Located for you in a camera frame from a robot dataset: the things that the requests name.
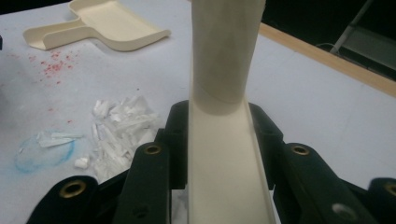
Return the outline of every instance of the blue stain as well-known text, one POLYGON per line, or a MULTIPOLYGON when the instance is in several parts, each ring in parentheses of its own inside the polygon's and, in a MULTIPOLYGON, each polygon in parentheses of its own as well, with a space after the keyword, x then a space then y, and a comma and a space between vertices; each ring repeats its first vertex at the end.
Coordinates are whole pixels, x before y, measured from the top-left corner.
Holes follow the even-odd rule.
POLYGON ((14 164, 21 173, 30 174, 68 161, 74 149, 74 141, 57 147, 41 147, 35 135, 21 143, 20 151, 14 157, 14 164))

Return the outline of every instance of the white table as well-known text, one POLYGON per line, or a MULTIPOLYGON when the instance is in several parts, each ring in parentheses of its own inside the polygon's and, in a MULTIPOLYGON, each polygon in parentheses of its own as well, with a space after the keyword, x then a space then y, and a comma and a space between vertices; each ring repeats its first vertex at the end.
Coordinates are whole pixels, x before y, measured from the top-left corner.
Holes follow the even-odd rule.
MULTIPOLYGON (((29 47, 22 32, 72 20, 67 4, 0 16, 0 223, 25 222, 54 184, 70 175, 92 175, 73 163, 92 151, 96 100, 143 95, 166 121, 170 106, 189 98, 191 3, 121 3, 170 29, 171 36, 132 52, 114 51, 96 39, 42 51, 29 47), (59 66, 60 60, 67 64, 59 66), (21 172, 15 166, 21 144, 44 130, 86 137, 66 161, 21 172)), ((341 178, 367 188, 374 177, 396 177, 395 98, 263 36, 247 97, 269 114, 286 142, 313 147, 341 178)), ((175 206, 174 223, 186 222, 183 205, 175 206)))

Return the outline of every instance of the white debris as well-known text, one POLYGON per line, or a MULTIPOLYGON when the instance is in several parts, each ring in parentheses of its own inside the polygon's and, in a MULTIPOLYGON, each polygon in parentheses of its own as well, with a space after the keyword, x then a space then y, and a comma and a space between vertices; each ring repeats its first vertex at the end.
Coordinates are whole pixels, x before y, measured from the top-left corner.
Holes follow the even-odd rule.
POLYGON ((82 138, 84 135, 75 133, 52 133, 51 138, 82 138))
POLYGON ((36 141, 41 147, 56 147, 81 138, 81 134, 61 133, 61 132, 41 132, 37 135, 36 141))
POLYGON ((81 157, 75 160, 75 167, 79 169, 87 169, 90 166, 90 158, 88 157, 81 157))
POLYGON ((143 97, 125 98, 117 104, 99 100, 92 113, 92 138, 98 156, 92 166, 102 183, 131 166, 134 152, 154 140, 161 120, 143 97))
POLYGON ((74 140, 75 139, 73 138, 56 138, 56 139, 48 139, 48 140, 39 140, 38 144, 41 147, 56 147, 69 142, 73 142, 74 140))
POLYGON ((93 108, 92 113, 99 119, 104 119, 107 114, 108 110, 113 107, 114 104, 109 101, 96 101, 96 105, 93 108))

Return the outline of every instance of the metal grommet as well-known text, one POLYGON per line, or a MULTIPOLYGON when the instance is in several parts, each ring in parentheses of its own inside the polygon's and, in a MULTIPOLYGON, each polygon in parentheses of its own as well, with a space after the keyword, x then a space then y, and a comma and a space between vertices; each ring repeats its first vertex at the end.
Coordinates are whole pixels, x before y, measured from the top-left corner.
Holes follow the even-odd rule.
POLYGON ((337 216, 339 216, 343 220, 352 222, 358 220, 358 215, 356 215, 356 212, 352 208, 342 203, 334 203, 332 205, 332 210, 337 216))
POLYGON ((393 196, 396 196, 396 184, 394 183, 387 183, 384 188, 393 196))
POLYGON ((62 198, 73 198, 82 193, 85 188, 87 188, 87 184, 82 180, 73 180, 65 184, 61 191, 59 191, 59 196, 62 198))
POLYGON ((161 152, 161 147, 159 146, 149 146, 145 148, 145 153, 149 155, 155 155, 161 152))
POLYGON ((292 150, 294 153, 299 154, 299 155, 301 155, 301 156, 306 156, 306 155, 309 154, 309 149, 306 148, 306 147, 295 146, 295 147, 292 147, 291 150, 292 150))

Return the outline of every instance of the cream plastic scoop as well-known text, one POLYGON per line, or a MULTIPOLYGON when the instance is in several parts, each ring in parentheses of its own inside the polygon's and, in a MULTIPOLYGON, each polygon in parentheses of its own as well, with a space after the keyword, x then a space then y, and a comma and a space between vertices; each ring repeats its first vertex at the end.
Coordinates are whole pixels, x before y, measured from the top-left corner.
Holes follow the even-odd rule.
POLYGON ((117 0, 75 0, 70 10, 74 21, 28 29, 25 41, 37 49, 53 49, 94 37, 112 49, 128 51, 142 48, 171 34, 135 15, 117 0))

